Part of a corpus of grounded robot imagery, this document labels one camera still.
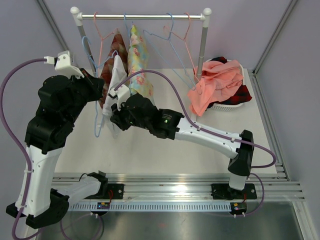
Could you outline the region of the white garment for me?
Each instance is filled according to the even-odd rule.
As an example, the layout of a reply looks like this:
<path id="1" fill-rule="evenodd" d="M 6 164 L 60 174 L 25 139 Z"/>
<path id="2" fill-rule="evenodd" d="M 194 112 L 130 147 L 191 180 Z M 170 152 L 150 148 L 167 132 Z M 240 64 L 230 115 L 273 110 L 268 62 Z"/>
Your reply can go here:
<path id="1" fill-rule="evenodd" d="M 114 67 L 113 67 L 113 70 L 112 70 L 112 77 L 111 77 L 110 86 L 109 86 L 108 91 L 107 91 L 107 95 L 108 95 L 109 89 L 116 88 L 122 81 L 124 81 L 127 78 L 127 76 L 128 75 L 127 75 L 127 73 L 126 73 L 126 71 L 124 69 L 124 66 L 123 66 L 123 63 L 121 61 L 121 58 L 118 55 L 116 55 L 114 57 Z M 118 110 L 121 109 L 122 104 L 121 105 L 117 104 Z M 103 119 L 103 124 L 102 125 L 103 126 L 107 126 L 107 128 L 111 132 L 112 137 L 114 139 L 116 139 L 121 130 L 120 130 L 120 128 L 118 126 L 116 126 L 110 120 L 110 118 L 112 116 L 112 109 L 111 109 L 112 105 L 111 104 L 107 104 L 106 103 L 106 99 L 105 99 L 104 105 L 102 107 L 102 114 L 103 114 L 103 118 L 102 118 Z"/>

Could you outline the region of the salmon pink skirt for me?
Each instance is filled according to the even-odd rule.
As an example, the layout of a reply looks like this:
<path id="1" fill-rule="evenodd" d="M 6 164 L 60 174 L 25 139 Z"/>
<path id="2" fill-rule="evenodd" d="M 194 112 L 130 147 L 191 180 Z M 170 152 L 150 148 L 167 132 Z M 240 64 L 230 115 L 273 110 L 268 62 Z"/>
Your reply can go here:
<path id="1" fill-rule="evenodd" d="M 190 110 L 201 117 L 209 104 L 223 102 L 234 96 L 243 84 L 243 79 L 241 65 L 237 60 L 226 63 L 214 60 L 204 62 L 196 89 L 187 94 Z"/>

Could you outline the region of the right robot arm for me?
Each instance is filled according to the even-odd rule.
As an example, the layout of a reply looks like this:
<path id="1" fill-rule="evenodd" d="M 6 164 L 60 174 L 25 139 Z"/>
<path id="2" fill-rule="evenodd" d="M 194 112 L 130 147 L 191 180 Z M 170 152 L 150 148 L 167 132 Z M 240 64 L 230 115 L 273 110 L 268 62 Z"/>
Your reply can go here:
<path id="1" fill-rule="evenodd" d="M 137 127 L 160 139 L 191 142 L 228 157 L 229 182 L 217 197 L 231 200 L 245 196 L 246 180 L 251 172 L 254 153 L 251 131 L 226 133 L 208 129 L 180 112 L 157 108 L 140 94 L 129 96 L 126 100 L 120 100 L 118 96 L 111 94 L 108 97 L 114 100 L 110 121 L 122 131 Z"/>

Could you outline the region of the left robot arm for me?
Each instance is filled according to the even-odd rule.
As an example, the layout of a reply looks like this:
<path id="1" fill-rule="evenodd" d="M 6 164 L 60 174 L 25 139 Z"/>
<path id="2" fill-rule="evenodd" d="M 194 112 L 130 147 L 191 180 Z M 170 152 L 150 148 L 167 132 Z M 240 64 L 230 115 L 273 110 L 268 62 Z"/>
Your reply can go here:
<path id="1" fill-rule="evenodd" d="M 88 102 L 102 97 L 104 80 L 88 73 L 83 77 L 56 75 L 47 78 L 38 90 L 39 107 L 26 129 L 26 153 L 31 161 L 23 178 L 28 187 L 25 203 L 20 196 L 7 206 L 6 213 L 26 217 L 25 223 L 40 229 L 58 223 L 72 206 L 87 197 L 107 196 L 108 179 L 99 173 L 65 189 L 52 188 L 52 180 L 63 147 L 75 122 Z"/>

